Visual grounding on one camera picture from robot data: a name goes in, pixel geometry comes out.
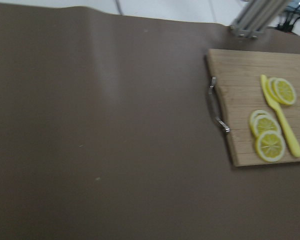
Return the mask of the bamboo cutting board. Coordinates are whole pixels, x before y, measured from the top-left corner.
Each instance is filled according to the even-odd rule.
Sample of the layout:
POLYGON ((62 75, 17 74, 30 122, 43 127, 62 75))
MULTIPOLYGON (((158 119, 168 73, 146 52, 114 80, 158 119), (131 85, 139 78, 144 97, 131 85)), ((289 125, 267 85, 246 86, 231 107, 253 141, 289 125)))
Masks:
MULTIPOLYGON (((296 103, 281 108, 300 144, 300 54, 209 49, 206 59, 210 74, 216 78, 221 119, 230 128, 226 139, 236 167, 267 164, 256 153, 249 126, 255 110, 276 115, 265 100, 261 75, 284 78, 294 86, 296 103)), ((300 162, 300 157, 286 150, 279 162, 300 162)))

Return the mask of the lemon slice far side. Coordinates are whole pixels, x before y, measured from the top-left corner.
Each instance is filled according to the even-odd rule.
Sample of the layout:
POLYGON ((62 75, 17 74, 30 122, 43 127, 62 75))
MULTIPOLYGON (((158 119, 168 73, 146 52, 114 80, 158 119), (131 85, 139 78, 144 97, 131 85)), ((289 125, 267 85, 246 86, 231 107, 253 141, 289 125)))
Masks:
POLYGON ((284 78, 269 78, 267 82, 267 89, 271 97, 283 105, 293 105, 297 100, 297 94, 294 86, 284 78))

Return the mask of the yellow plastic knife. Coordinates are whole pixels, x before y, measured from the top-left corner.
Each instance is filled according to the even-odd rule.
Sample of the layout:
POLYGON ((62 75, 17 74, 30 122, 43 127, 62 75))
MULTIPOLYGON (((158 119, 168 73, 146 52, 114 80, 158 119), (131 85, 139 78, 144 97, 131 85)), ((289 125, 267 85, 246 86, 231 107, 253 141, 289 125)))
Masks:
POLYGON ((260 82, 261 82, 261 88, 263 91, 264 98, 265 98, 267 104, 274 110, 274 112, 276 114, 276 117, 279 121, 281 130, 284 134, 285 142, 290 150, 290 153, 294 157, 299 158, 300 157, 300 144, 299 144, 289 122, 287 121, 286 116, 285 116, 279 102, 276 101, 269 93, 269 91, 267 89, 268 78, 264 74, 262 74, 260 76, 260 82))

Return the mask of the aluminium frame post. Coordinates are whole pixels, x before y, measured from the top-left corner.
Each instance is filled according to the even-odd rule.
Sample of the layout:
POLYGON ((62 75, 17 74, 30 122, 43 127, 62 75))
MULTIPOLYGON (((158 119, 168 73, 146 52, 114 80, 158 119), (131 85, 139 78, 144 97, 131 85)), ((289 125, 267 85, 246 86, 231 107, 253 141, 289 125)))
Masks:
POLYGON ((230 32, 239 38, 257 39, 288 4, 288 0, 250 0, 230 24, 230 32))

